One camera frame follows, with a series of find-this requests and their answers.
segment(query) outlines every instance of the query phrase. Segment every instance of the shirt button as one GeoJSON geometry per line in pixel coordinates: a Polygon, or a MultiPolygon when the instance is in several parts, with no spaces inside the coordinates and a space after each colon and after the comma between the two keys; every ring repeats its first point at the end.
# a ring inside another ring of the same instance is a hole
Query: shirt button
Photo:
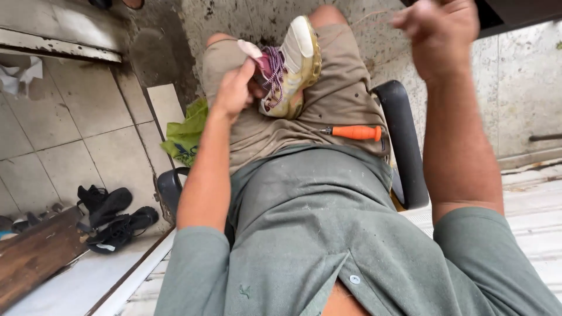
{"type": "Polygon", "coordinates": [[[353,284],[359,284],[361,283],[361,279],[358,276],[350,276],[350,281],[353,284]]]}

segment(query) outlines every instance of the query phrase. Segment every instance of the orange screwdriver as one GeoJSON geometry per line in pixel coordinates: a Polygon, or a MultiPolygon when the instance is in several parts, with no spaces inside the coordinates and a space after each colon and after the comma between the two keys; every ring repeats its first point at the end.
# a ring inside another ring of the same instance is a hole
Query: orange screwdriver
{"type": "Polygon", "coordinates": [[[368,127],[363,125],[326,127],[320,129],[319,132],[327,135],[341,136],[351,139],[374,139],[376,142],[380,140],[380,135],[382,134],[380,126],[368,127]]]}

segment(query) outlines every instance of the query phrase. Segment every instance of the screwdriver handle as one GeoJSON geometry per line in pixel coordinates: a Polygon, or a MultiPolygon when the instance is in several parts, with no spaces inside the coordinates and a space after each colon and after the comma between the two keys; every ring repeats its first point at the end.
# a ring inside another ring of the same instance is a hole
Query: screwdriver handle
{"type": "Polygon", "coordinates": [[[351,139],[375,139],[376,142],[380,140],[380,135],[382,130],[380,126],[377,127],[367,127],[361,125],[355,126],[345,126],[345,127],[333,127],[332,135],[347,137],[351,139]]]}

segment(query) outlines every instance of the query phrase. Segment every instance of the knee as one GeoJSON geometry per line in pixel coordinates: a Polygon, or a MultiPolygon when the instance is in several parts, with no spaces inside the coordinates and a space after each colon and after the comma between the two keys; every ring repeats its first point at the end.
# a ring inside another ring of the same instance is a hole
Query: knee
{"type": "Polygon", "coordinates": [[[308,17],[313,28],[329,24],[347,24],[347,20],[341,11],[330,4],[319,6],[308,17]]]}
{"type": "Polygon", "coordinates": [[[207,44],[205,45],[205,47],[209,47],[211,44],[216,43],[220,40],[223,39],[235,39],[234,37],[228,35],[228,34],[224,34],[224,33],[215,33],[213,35],[211,35],[209,37],[209,39],[207,40],[207,44]]]}

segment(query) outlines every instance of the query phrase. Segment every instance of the man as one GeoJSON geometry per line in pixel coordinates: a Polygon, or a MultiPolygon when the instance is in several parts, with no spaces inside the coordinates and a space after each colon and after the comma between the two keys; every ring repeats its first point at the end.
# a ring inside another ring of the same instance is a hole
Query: man
{"type": "MultiPolygon", "coordinates": [[[[283,99],[275,88],[263,109],[244,110],[264,96],[251,81],[256,63],[217,34],[203,76],[212,107],[180,199],[157,315],[562,315],[503,216],[470,71],[475,5],[441,1],[419,0],[392,21],[411,38],[428,88],[423,163],[434,241],[396,213],[379,143],[307,133],[318,125],[385,128],[341,13],[322,6],[308,15],[321,73],[304,102],[285,103],[277,115],[296,113],[294,120],[263,114],[283,99]]],[[[302,61],[314,55],[301,53],[302,61]]]]}

